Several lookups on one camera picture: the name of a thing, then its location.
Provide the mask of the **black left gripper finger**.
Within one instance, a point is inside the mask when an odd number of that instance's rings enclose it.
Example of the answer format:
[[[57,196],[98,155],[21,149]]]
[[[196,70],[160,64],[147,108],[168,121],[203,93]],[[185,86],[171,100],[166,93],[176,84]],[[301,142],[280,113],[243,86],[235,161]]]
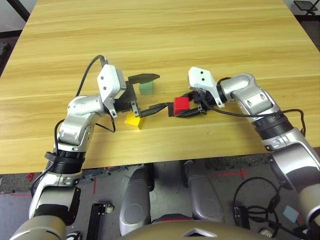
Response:
[[[160,75],[155,73],[141,73],[128,77],[131,84],[146,84],[160,78]]]
[[[158,103],[158,104],[149,106],[148,109],[141,110],[138,107],[138,104],[137,104],[137,102],[135,100],[132,100],[129,103],[129,106],[131,107],[134,116],[135,117],[140,117],[140,118],[145,118],[145,117],[154,115],[154,114],[160,112],[161,110],[163,110],[164,108],[166,108],[168,105],[169,105],[168,102]]]

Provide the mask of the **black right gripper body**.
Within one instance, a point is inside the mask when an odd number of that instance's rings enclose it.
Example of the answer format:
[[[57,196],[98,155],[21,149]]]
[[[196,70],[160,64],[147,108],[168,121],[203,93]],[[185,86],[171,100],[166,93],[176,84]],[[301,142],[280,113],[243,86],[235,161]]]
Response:
[[[209,91],[201,89],[194,91],[197,91],[197,96],[192,101],[195,103],[196,107],[198,105],[202,105],[202,107],[207,111],[217,105],[215,99]]]

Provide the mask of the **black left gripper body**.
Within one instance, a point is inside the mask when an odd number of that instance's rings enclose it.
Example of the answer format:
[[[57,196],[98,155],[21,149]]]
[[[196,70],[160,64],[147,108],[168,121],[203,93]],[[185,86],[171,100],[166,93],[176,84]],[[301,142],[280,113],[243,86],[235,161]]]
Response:
[[[137,96],[133,87],[133,83],[128,80],[126,83],[126,90],[115,100],[114,107],[116,112],[138,112]]]

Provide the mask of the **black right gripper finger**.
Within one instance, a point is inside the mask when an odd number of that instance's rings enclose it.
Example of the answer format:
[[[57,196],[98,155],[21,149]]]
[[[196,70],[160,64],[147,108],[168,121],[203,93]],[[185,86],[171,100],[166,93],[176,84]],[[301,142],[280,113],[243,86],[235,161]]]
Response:
[[[199,115],[206,115],[207,110],[199,104],[197,107],[192,109],[183,110],[180,113],[176,114],[175,117],[177,118],[191,118]]]
[[[197,95],[198,95],[198,92],[193,90],[193,91],[190,91],[190,92],[187,92],[187,93],[181,95],[180,97],[181,98],[188,98],[189,101],[192,101]]]

